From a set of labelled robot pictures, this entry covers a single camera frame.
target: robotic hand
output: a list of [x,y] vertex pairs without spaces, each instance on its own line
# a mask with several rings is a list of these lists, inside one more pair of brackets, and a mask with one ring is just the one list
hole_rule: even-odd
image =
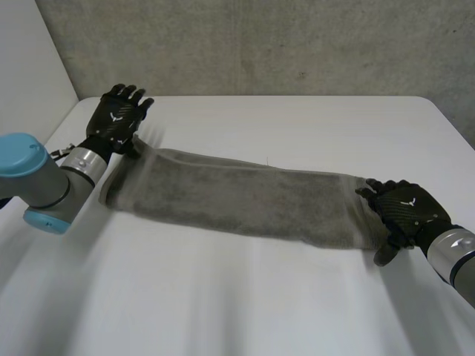
[[131,138],[154,103],[152,98],[148,98],[139,105],[145,90],[135,89],[135,85],[117,84],[102,95],[86,129],[87,138],[107,142],[116,154],[124,154],[132,148]]
[[375,179],[366,183],[373,190],[359,188],[356,193],[390,231],[375,264],[385,266],[401,248],[418,246],[442,279],[475,307],[475,235],[453,225],[444,208],[417,184]]

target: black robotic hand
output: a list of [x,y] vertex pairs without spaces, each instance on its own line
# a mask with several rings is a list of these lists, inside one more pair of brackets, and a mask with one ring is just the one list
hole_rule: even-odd
[[86,129],[87,137],[104,139],[117,154],[131,149],[132,136],[154,103],[154,100],[149,98],[139,105],[145,90],[135,89],[135,85],[126,87],[124,84],[117,84],[111,91],[102,95]]
[[455,227],[444,208],[417,184],[405,180],[398,183],[390,180],[383,184],[375,179],[367,179],[366,183],[373,191],[359,188],[356,193],[368,201],[390,231],[387,244],[374,257],[378,266],[388,264],[401,248],[419,246],[424,251],[425,245],[432,241],[426,243],[424,230],[447,231]]

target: towel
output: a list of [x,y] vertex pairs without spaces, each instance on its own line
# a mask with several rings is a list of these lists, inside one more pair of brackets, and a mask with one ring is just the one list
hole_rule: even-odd
[[166,148],[134,137],[99,201],[162,223],[319,248],[378,249],[388,231],[354,190],[365,179],[293,171]]

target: table surface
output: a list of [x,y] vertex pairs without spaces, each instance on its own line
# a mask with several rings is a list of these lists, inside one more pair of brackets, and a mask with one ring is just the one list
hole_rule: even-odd
[[[48,150],[82,141],[98,102],[80,102]],[[475,151],[423,98],[157,97],[140,136],[279,168],[418,182],[475,231]],[[376,268],[368,251],[115,213],[97,202],[99,189],[62,237],[24,224],[21,200],[1,211],[0,355],[474,352],[475,311],[419,250]]]

